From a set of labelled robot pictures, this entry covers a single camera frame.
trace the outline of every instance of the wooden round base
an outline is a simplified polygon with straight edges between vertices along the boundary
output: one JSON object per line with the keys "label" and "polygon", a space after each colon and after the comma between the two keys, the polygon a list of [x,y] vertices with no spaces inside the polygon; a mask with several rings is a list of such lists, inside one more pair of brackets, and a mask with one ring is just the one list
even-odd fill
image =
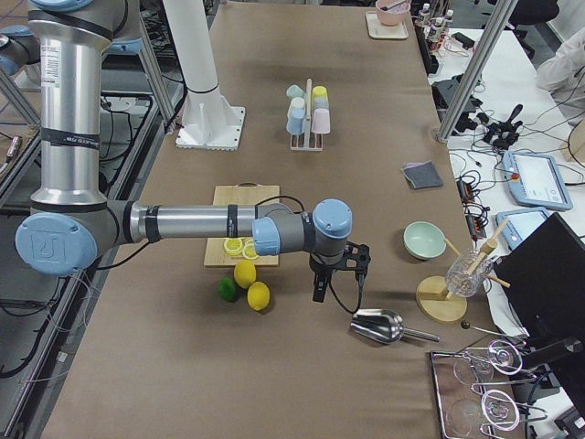
{"label": "wooden round base", "polygon": [[[420,310],[433,320],[441,323],[452,323],[465,315],[467,299],[451,294],[448,299],[442,300],[440,294],[446,288],[444,277],[427,277],[417,287],[417,303]],[[436,294],[437,300],[428,299],[429,294]]]}

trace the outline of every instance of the blue tablet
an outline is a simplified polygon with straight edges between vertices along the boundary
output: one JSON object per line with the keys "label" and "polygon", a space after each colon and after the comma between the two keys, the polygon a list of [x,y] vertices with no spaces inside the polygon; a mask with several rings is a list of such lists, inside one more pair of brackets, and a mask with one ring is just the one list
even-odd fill
{"label": "blue tablet", "polygon": [[523,240],[540,226],[550,216],[545,208],[528,208],[508,210],[495,216],[495,222],[502,224],[506,218],[508,223],[502,230],[502,236],[508,243],[510,250],[515,249]]}
{"label": "blue tablet", "polygon": [[569,192],[551,155],[504,152],[508,187],[520,206],[573,209]]}

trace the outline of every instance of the person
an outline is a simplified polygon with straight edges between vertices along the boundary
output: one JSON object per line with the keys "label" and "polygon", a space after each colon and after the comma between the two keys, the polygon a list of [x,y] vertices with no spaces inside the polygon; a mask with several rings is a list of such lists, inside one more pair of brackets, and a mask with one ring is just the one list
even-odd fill
{"label": "person", "polygon": [[537,70],[537,86],[550,91],[569,124],[585,115],[585,27],[565,41]]}

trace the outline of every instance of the gray cloth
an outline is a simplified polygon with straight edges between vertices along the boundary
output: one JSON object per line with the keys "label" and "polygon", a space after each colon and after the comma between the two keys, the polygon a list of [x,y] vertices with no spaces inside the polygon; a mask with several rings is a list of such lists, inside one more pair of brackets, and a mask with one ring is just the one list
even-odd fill
{"label": "gray cloth", "polygon": [[425,163],[407,163],[402,167],[402,174],[413,189],[441,187],[442,180],[432,161]]}

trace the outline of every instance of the office chair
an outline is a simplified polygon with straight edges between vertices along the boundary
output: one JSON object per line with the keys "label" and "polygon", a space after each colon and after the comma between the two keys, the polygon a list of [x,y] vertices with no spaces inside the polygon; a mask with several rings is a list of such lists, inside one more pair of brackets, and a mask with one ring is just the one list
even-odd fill
{"label": "office chair", "polygon": [[[495,5],[497,0],[487,0],[490,5]],[[534,57],[535,50],[524,38],[527,36],[527,31],[518,29],[520,25],[533,26],[539,23],[547,23],[558,15],[559,9],[557,0],[518,0],[514,12],[508,20],[506,29],[512,30],[520,46],[526,51],[530,59]]]}

